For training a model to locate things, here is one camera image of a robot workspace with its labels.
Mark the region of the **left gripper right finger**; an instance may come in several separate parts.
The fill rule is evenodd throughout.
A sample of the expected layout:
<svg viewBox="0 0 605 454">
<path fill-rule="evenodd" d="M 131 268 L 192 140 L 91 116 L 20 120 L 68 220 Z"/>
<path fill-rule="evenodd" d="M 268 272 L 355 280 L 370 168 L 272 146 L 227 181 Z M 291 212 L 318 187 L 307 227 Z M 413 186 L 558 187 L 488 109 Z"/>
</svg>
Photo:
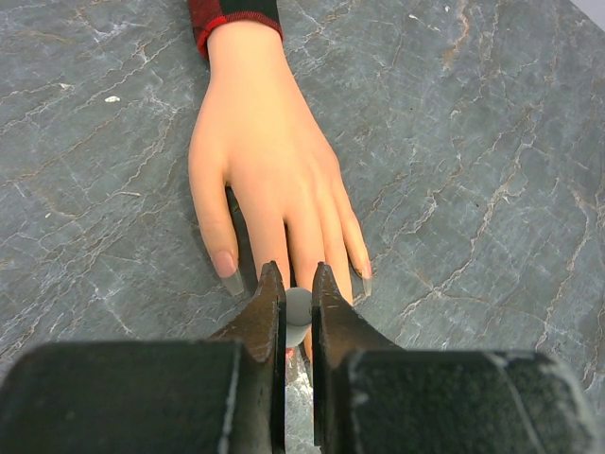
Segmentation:
<svg viewBox="0 0 605 454">
<path fill-rule="evenodd" d="M 341 295 L 332 268 L 318 264 L 312 287 L 314 444 L 322 453 L 354 453 L 355 359 L 400 347 Z"/>
</svg>

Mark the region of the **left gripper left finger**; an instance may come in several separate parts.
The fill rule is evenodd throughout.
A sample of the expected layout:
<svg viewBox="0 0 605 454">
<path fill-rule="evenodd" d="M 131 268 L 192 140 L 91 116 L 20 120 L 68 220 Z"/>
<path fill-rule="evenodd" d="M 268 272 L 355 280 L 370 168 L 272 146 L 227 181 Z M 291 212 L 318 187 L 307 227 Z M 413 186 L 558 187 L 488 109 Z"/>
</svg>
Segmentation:
<svg viewBox="0 0 605 454">
<path fill-rule="evenodd" d="M 285 452 L 285 315 L 283 278 L 270 261 L 251 300 L 211 336 L 233 347 L 220 453 Z"/>
</svg>

